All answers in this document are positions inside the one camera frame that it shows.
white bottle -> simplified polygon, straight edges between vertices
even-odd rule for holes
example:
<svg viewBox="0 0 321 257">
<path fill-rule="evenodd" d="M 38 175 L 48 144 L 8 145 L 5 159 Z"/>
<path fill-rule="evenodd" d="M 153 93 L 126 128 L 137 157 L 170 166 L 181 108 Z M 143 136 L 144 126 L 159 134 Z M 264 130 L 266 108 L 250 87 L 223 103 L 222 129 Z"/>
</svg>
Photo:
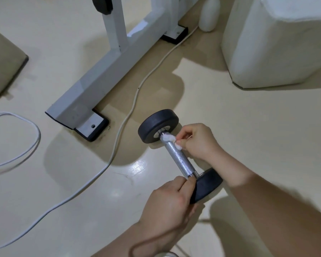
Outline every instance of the white bottle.
<svg viewBox="0 0 321 257">
<path fill-rule="evenodd" d="M 203 4 L 198 26 L 202 31 L 214 30 L 220 15 L 220 0 L 206 0 Z"/>
</svg>

tile floor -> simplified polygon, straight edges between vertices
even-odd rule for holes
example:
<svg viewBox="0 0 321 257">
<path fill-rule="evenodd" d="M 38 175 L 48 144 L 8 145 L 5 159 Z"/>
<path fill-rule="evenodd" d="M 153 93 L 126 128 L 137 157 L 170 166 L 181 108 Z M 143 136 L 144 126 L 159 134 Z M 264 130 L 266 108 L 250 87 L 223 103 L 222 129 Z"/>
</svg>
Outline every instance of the tile floor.
<svg viewBox="0 0 321 257">
<path fill-rule="evenodd" d="M 189 30 L 202 1 L 181 21 Z M 301 85 L 238 89 L 219 48 L 232 4 L 221 0 L 216 30 L 198 30 L 147 80 L 107 172 L 0 257 L 90 256 L 136 222 L 151 191 L 180 175 L 165 148 L 148 147 L 137 135 L 140 123 L 163 108 L 173 109 L 181 125 L 210 126 L 233 156 L 321 210 L 321 70 Z M 128 30 L 150 11 L 149 0 L 123 0 L 123 6 Z M 34 155 L 0 175 L 1 245 L 103 168 L 136 87 L 172 45 L 159 41 L 98 104 L 110 128 L 88 143 L 44 111 L 109 50 L 91 0 L 0 0 L 0 32 L 30 56 L 0 111 L 26 116 L 42 132 Z M 0 162 L 28 146 L 33 134 L 25 123 L 0 119 Z M 196 218 L 174 247 L 180 256 L 271 256 L 225 186 Z"/>
</svg>

chrome dumbbell handle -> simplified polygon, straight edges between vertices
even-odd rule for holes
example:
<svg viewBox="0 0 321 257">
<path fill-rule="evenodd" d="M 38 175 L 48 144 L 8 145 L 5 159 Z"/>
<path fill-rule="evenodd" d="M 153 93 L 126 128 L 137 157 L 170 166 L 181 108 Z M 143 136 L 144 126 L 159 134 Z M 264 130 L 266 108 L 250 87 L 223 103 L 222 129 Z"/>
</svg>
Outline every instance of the chrome dumbbell handle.
<svg viewBox="0 0 321 257">
<path fill-rule="evenodd" d="M 197 174 L 196 170 L 194 169 L 194 167 L 192 166 L 192 164 L 190 163 L 190 161 L 188 160 L 188 158 L 184 155 L 184 153 L 181 150 L 176 148 L 176 146 L 173 142 L 165 141 L 162 138 L 163 134 L 168 134 L 168 132 L 162 131 L 160 133 L 160 140 L 165 145 L 165 148 L 169 152 L 172 159 L 175 161 L 176 165 L 178 166 L 178 168 L 182 172 L 183 176 L 185 178 L 188 178 L 191 176 L 198 178 L 198 174 Z"/>
</svg>

white cable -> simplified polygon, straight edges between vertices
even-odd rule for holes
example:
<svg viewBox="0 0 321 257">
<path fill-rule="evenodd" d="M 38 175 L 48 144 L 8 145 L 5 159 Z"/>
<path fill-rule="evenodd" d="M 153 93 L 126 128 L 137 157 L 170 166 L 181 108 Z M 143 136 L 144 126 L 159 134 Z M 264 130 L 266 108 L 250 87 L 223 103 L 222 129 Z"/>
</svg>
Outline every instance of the white cable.
<svg viewBox="0 0 321 257">
<path fill-rule="evenodd" d="M 32 143 L 32 145 L 31 145 L 26 151 L 24 151 L 22 154 L 18 155 L 17 157 L 15 157 L 15 158 L 13 158 L 13 159 L 10 159 L 10 160 L 8 160 L 8 161 L 5 161 L 5 162 L 3 162 L 3 163 L 0 163 L 0 167 L 3 166 L 3 165 L 6 165 L 6 164 L 8 164 L 8 163 L 11 163 L 12 161 L 17 160 L 17 159 L 21 158 L 22 156 L 26 155 L 26 153 L 28 153 L 28 152 L 40 141 L 40 130 L 39 130 L 38 126 L 37 126 L 34 122 L 32 122 L 32 121 L 30 121 L 30 120 L 28 120 L 28 119 L 26 119 L 26 118 L 24 118 L 24 117 L 22 117 L 22 116 L 20 116 L 20 115 L 17 115 L 17 114 L 15 114 L 15 113 L 0 112 L 0 116 L 3 116 L 3 115 L 15 116 L 15 117 L 17 117 L 17 118 L 19 118 L 19 119 L 21 119 L 21 120 L 23 120 L 23 121 L 25 121 L 25 122 L 30 123 L 31 125 L 34 126 L 34 128 L 35 128 L 35 130 L 36 130 L 36 132 L 37 132 L 37 137 L 36 137 L 34 143 Z"/>
<path fill-rule="evenodd" d="M 132 108 L 130 110 L 130 112 L 128 113 L 128 115 L 125 117 L 125 119 L 123 120 L 122 124 L 120 125 L 120 128 L 118 130 L 118 133 L 117 133 L 117 136 L 115 138 L 115 142 L 114 142 L 114 146 L 113 146 L 113 151 L 112 151 L 112 154 L 111 154 L 111 157 L 110 159 L 108 160 L 108 163 L 106 165 L 106 167 L 104 167 L 98 174 L 96 174 L 90 181 L 88 181 L 85 185 L 83 185 L 79 190 L 77 190 L 73 195 L 71 195 L 70 197 L 64 199 L 62 202 L 60 202 L 59 204 L 53 206 L 52 208 L 50 208 L 48 211 L 46 211 L 44 214 L 42 214 L 28 229 L 26 229 L 23 233 L 21 233 L 19 236 L 17 236 L 16 238 L 14 238 L 13 240 L 3 244 L 0 246 L 0 249 L 1 248 L 4 248 L 14 242 L 16 242 L 17 240 L 19 240 L 20 238 L 22 238 L 25 234 L 27 234 L 33 227 L 35 227 L 35 225 L 37 225 L 48 213 L 50 213 L 51 211 L 55 210 L 56 208 L 64 205 L 65 203 L 69 202 L 70 200 L 74 199 L 75 197 L 77 197 L 79 194 L 81 194 L 84 190 L 86 190 L 95 180 L 97 180 L 101 175 L 102 173 L 104 173 L 107 168 L 110 166 L 110 164 L 112 163 L 114 157 L 115 157 L 115 154 L 116 154 L 116 150 L 117 150 L 117 147 L 118 147 L 118 141 L 119 141 L 119 138 L 120 138 L 120 135 L 121 135 L 121 132 L 127 122 L 127 120 L 130 118 L 131 114 L 133 113 L 135 107 L 136 107 L 136 102 L 137 102 L 137 97 L 138 97 L 138 94 L 139 94 L 139 91 L 140 91 L 140 88 L 141 86 L 144 84 L 144 82 L 146 81 L 146 79 L 163 63 L 163 61 L 166 59 L 166 57 L 172 52 L 174 51 L 174 49 L 176 49 L 178 46 L 180 46 L 187 38 L 189 38 L 193 33 L 194 31 L 196 31 L 198 28 L 198 26 L 195 27 L 195 29 L 193 29 L 192 32 L 190 32 L 180 43 L 178 43 L 175 47 L 173 47 L 167 54 L 165 54 L 165 56 L 160 60 L 160 62 L 154 67 L 154 69 L 152 69 L 147 75 L 146 77 L 144 77 L 144 79 L 141 81 L 140 85 L 138 86 L 138 89 L 136 91 L 136 94 L 134 96 L 134 100 L 133 100 L 133 104 L 132 104 Z M 37 125 L 21 116 L 18 116 L 18 115 L 15 115 L 15 114 L 11 114 L 13 116 L 16 116 L 24 121 L 27 121 L 33 125 L 35 125 L 37 127 Z"/>
</svg>

dumbbell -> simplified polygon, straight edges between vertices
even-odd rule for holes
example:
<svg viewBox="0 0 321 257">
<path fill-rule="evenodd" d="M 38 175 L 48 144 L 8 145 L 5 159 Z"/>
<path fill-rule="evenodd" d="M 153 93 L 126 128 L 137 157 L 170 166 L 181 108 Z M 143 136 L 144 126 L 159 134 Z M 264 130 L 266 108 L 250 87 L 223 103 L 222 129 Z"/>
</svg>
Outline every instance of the dumbbell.
<svg viewBox="0 0 321 257">
<path fill-rule="evenodd" d="M 171 133 L 178 125 L 178 122 L 179 118 L 171 109 L 164 109 L 143 121 L 138 129 L 138 134 L 144 143 L 153 143 L 161 140 L 183 176 L 185 178 L 195 177 L 197 179 L 195 190 L 190 199 L 190 203 L 193 204 L 215 190 L 223 182 L 223 179 L 213 168 L 198 175 L 184 153 L 177 149 L 173 142 L 163 139 L 163 135 Z"/>
</svg>

